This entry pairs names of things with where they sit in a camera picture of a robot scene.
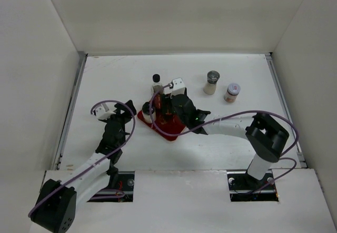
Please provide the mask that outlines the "black-capped white shaker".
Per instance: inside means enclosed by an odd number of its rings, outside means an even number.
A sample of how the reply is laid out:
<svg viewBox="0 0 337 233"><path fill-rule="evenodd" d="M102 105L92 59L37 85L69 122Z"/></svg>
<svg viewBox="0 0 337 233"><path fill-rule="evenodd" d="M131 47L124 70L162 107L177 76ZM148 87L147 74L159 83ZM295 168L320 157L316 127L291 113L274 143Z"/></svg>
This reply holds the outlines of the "black-capped white shaker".
<svg viewBox="0 0 337 233"><path fill-rule="evenodd" d="M151 124L153 120L156 120L155 107L150 107L150 102L145 102L142 106L142 115L144 121Z"/></svg>

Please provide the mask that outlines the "red lacquer tray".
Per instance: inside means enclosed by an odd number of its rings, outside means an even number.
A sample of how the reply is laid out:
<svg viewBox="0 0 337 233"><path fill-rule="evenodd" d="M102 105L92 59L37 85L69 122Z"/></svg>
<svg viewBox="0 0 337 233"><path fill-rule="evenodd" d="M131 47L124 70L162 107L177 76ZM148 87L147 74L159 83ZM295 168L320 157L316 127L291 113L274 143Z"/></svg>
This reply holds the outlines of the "red lacquer tray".
<svg viewBox="0 0 337 233"><path fill-rule="evenodd" d="M169 121L165 121L164 118L163 118L163 115L161 113L161 109L160 110L155 109L155 114L156 114L156 120L154 122L165 133L180 134L186 128L186 126L180 122L179 118L176 115L174 115L173 119L171 119ZM148 128L150 128L151 130L156 132L158 135L162 136L167 141L175 141L177 139L177 136L168 136L168 135L165 135L162 132L158 131L153 123L151 123L151 124L146 123L144 121L144 118L143 118L143 115L142 115L142 109L137 113L137 118L144 125L146 125Z"/></svg>

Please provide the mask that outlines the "tall dark sauce bottle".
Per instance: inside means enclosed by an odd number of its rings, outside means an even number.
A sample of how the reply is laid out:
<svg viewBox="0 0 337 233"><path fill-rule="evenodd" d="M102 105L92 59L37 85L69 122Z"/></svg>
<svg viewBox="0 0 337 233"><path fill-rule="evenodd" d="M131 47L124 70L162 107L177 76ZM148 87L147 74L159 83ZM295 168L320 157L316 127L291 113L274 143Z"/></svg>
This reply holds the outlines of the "tall dark sauce bottle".
<svg viewBox="0 0 337 233"><path fill-rule="evenodd" d="M152 76L152 80L153 80L153 84L151 87L151 92L154 95L154 100L153 100L153 104L154 107L158 110L160 110L162 108L162 95L164 94L164 89L163 89L163 85L161 84L161 77L159 74L154 74Z"/></svg>

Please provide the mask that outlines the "grey-capped white shaker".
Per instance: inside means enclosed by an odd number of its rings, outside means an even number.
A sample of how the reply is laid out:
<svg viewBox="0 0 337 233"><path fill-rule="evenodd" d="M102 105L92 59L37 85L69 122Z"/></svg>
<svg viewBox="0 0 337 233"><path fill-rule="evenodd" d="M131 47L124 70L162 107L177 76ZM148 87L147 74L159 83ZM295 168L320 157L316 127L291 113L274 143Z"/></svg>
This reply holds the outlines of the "grey-capped white shaker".
<svg viewBox="0 0 337 233"><path fill-rule="evenodd" d="M213 95L215 93L216 84L217 84L219 78L220 78L220 74L219 74L219 72L217 72L215 70L211 70L207 73L206 84L203 87L203 91L207 95Z"/></svg>

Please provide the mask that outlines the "white-capped spice jar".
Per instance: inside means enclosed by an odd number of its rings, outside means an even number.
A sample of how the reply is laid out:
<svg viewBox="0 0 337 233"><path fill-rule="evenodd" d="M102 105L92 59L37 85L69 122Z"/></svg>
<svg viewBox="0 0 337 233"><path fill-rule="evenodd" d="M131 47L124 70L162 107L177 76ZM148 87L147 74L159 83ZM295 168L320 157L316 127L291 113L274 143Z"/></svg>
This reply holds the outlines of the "white-capped spice jar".
<svg viewBox="0 0 337 233"><path fill-rule="evenodd" d="M237 83L230 83L224 94L224 100L228 103L233 103L236 101L238 94L241 91L241 87Z"/></svg>

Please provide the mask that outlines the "red-capped spice jar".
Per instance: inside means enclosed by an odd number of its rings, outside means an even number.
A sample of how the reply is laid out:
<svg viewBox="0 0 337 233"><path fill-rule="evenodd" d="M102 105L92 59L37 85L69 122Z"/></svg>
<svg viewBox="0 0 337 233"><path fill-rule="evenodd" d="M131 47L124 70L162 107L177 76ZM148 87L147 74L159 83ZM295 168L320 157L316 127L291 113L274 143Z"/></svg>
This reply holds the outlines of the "red-capped spice jar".
<svg viewBox="0 0 337 233"><path fill-rule="evenodd" d="M175 112L170 104L162 106L162 115L165 121L169 121L174 118Z"/></svg>

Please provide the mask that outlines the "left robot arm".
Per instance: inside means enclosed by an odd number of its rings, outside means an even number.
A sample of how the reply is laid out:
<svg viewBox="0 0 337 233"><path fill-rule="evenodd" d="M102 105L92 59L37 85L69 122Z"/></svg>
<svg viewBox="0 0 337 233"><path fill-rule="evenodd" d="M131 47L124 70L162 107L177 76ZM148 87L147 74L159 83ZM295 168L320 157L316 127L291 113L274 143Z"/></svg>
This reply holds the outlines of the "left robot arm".
<svg viewBox="0 0 337 233"><path fill-rule="evenodd" d="M122 155L122 147L133 135L132 131L125 130L125 125L135 121L136 109L131 100L111 102L114 110L104 106L106 101L91 109L91 114L105 123L95 152L67 178L49 179L42 185L36 204L28 213L32 222L50 232L67 232L80 204L89 201L103 188L116 188L118 177L113 174L113 168Z"/></svg>

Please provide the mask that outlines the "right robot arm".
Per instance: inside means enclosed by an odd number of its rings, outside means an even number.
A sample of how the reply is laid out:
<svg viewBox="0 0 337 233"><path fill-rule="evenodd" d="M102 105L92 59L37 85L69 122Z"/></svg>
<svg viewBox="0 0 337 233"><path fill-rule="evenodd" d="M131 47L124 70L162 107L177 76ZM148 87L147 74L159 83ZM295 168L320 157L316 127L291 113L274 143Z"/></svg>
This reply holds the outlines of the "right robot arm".
<svg viewBox="0 0 337 233"><path fill-rule="evenodd" d="M253 114L247 127L242 124L240 113L231 117L213 115L210 111L197 109L187 96L187 89L173 90L171 105L180 122L188 130L201 135L225 135L247 140L255 151L249 164L244 182L249 188L257 188L273 163L280 160L282 151L289 138L289 132L282 127L271 113L264 111L245 111Z"/></svg>

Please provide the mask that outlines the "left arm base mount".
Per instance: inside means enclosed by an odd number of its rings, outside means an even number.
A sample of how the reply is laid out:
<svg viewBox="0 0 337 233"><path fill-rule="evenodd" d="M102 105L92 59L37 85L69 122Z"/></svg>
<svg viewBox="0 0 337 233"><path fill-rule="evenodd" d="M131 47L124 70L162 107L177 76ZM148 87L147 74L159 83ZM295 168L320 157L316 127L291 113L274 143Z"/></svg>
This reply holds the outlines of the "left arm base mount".
<svg viewBox="0 0 337 233"><path fill-rule="evenodd" d="M135 187L135 171L119 171L111 167L108 185L95 194L88 202L132 202Z"/></svg>

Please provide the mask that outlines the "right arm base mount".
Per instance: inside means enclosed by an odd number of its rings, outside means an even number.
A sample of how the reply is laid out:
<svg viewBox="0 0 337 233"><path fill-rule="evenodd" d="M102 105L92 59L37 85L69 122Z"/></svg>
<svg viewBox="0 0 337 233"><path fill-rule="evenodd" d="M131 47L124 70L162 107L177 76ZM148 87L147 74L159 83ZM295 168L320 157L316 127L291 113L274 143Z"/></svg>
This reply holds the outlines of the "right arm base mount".
<svg viewBox="0 0 337 233"><path fill-rule="evenodd" d="M227 174L230 200L232 202L274 201L279 197L271 171L267 172L262 180L256 180L246 172L229 172Z"/></svg>

